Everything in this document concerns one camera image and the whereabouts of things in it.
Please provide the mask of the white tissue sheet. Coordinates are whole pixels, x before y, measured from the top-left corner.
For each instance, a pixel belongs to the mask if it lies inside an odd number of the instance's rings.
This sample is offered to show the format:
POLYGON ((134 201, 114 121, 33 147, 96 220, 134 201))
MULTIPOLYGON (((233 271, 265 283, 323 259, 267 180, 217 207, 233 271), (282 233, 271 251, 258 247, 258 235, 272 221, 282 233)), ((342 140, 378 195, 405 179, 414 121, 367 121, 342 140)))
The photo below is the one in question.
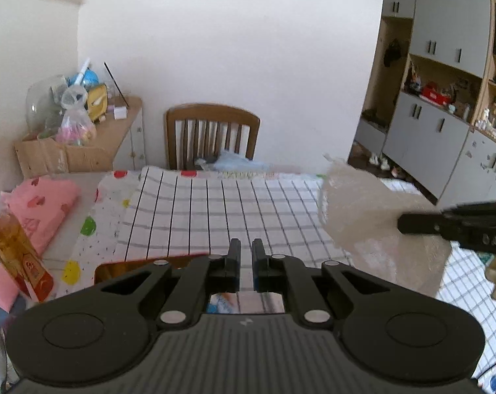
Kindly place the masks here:
POLYGON ((333 159, 319 192, 319 219, 357 269, 434 297, 452 247, 442 237, 398 231, 402 213, 435 210, 416 188, 400 184, 333 159))

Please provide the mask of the checkered white tablecloth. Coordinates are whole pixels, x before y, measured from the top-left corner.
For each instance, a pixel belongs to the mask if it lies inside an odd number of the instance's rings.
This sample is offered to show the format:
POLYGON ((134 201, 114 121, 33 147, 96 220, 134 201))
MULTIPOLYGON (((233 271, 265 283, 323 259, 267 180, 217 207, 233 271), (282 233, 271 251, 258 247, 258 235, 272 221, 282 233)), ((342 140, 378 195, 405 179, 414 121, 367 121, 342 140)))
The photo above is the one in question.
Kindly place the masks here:
POLYGON ((473 315, 486 334, 478 369, 496 377, 496 301, 487 258, 438 237, 404 237, 398 214, 429 201, 401 181, 381 181, 349 166, 327 176, 192 173, 146 167, 117 171, 126 189, 114 256, 123 261, 224 253, 242 246, 241 286, 253 286, 250 245, 318 267, 340 261, 449 302, 473 315))

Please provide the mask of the polka dot cloth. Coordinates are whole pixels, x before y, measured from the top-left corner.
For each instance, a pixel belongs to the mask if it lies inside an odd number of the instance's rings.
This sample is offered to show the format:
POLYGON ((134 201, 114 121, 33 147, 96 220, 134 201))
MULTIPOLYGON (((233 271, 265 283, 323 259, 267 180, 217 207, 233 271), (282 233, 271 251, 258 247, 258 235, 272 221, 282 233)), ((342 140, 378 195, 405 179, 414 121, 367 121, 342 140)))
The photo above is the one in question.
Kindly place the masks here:
POLYGON ((252 288, 253 240, 317 267, 333 251, 318 219, 322 180, 291 173, 175 172, 147 166, 99 183, 58 293, 91 286, 102 263, 225 254, 241 242, 241 287, 252 288))

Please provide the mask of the brown wooden chair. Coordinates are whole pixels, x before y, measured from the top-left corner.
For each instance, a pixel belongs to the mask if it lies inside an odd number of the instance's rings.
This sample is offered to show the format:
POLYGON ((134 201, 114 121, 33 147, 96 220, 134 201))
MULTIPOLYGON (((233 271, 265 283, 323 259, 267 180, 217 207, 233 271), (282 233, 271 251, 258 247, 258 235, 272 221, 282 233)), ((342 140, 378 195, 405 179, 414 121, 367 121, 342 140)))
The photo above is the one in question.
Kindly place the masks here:
POLYGON ((231 151, 252 160, 260 119, 245 109, 217 103, 188 103, 164 114, 167 164, 171 170, 192 170, 199 158, 217 158, 231 151))

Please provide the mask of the wooden side cabinet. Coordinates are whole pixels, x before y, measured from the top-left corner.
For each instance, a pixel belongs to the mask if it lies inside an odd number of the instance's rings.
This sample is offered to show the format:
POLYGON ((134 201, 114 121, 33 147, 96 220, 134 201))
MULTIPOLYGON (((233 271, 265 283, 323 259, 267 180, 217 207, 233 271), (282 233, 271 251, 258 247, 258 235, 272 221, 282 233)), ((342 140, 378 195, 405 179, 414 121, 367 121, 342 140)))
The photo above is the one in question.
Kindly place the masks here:
MULTIPOLYGON (((87 146, 109 150, 114 155, 112 170, 139 170, 146 164, 142 99, 128 96, 114 102, 117 106, 129 105, 127 118, 116 120, 113 114, 108 114, 107 119, 97 125, 96 138, 87 146)), ((33 139, 38 138, 29 135, 23 140, 33 139)))

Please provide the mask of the pink folded cloth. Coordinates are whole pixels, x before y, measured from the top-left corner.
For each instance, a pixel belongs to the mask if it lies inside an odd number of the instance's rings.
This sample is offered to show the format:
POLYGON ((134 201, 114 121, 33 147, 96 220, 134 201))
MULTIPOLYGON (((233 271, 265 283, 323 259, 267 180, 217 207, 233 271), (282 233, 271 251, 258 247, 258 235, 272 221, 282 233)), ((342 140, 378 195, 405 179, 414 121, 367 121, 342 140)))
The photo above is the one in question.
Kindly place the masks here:
MULTIPOLYGON (((41 255, 80 195, 80 187, 71 180, 43 176, 25 180, 2 197, 21 223, 36 253, 41 255)), ((0 264, 0 308, 10 311, 18 293, 15 281, 0 264)))

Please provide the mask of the clear plastic bag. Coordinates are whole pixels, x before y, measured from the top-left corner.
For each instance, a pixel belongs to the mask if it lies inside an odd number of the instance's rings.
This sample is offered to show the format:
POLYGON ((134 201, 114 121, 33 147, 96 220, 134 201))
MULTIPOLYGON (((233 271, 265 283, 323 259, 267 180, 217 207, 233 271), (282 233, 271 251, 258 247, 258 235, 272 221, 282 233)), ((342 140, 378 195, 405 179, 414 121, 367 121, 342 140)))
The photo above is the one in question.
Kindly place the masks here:
POLYGON ((97 130, 85 108, 88 93, 79 84, 69 86, 62 94, 60 105, 64 117, 55 140, 72 146, 87 146, 96 138, 97 130))

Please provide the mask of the orange liquid bottle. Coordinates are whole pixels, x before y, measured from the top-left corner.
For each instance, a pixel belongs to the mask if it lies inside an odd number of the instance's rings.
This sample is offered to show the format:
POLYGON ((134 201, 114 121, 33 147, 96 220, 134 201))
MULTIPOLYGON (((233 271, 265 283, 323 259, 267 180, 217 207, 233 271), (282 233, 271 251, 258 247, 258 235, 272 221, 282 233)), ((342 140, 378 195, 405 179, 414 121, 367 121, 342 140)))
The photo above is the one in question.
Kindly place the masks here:
POLYGON ((52 292, 54 280, 43 266, 17 217, 0 195, 0 264, 18 289, 42 303, 52 292))

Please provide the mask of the yellow toy on cabinet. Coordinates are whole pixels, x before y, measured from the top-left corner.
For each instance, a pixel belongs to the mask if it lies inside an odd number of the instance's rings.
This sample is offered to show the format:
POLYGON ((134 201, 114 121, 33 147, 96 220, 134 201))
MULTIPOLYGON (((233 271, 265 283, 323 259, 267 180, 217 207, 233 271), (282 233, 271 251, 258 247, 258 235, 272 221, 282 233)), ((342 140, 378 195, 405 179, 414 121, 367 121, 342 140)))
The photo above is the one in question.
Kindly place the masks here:
POLYGON ((97 84, 88 92, 87 112, 95 123, 108 111, 108 88, 105 84, 97 84))

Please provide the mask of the cardboard box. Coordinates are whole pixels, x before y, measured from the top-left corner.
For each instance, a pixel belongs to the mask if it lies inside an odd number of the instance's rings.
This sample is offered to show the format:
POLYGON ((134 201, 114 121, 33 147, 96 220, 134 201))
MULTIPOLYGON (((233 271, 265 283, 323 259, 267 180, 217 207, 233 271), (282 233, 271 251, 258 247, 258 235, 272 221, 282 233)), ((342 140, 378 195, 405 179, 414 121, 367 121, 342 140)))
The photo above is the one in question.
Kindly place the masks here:
POLYGON ((14 142, 21 173, 25 179, 46 174, 99 173, 113 169, 114 155, 92 146, 73 146, 55 139, 14 142))

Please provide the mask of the glass bowl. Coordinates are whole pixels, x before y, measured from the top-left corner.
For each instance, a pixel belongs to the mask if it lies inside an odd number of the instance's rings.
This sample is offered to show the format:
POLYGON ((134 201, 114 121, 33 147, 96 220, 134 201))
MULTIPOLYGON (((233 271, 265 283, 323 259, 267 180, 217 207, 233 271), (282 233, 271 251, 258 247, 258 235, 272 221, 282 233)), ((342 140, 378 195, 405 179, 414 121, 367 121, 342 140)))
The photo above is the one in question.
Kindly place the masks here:
POLYGON ((67 87, 67 78, 62 75, 48 77, 29 87, 26 97, 29 133, 40 133, 61 126, 65 110, 60 102, 67 87))

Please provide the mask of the grey wooden wall cabinet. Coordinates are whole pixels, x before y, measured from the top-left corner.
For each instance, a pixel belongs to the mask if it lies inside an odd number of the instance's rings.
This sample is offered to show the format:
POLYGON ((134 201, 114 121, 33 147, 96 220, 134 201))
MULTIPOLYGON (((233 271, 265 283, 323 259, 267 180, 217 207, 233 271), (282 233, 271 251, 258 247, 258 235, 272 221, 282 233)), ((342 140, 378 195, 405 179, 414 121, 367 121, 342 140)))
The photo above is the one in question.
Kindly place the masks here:
POLYGON ((354 141, 441 207, 496 200, 496 0, 383 0, 354 141))

